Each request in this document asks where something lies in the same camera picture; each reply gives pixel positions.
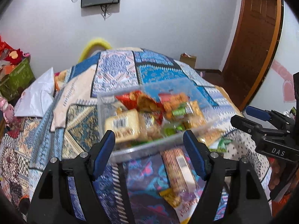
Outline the person right hand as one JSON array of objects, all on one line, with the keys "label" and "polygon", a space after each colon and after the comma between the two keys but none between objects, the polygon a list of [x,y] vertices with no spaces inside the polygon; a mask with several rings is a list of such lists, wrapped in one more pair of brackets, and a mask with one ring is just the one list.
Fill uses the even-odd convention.
[{"label": "person right hand", "polygon": [[272,159],[270,161],[270,167],[272,168],[272,173],[268,187],[270,190],[273,190],[280,183],[280,176],[284,171],[285,164],[277,159]]}]

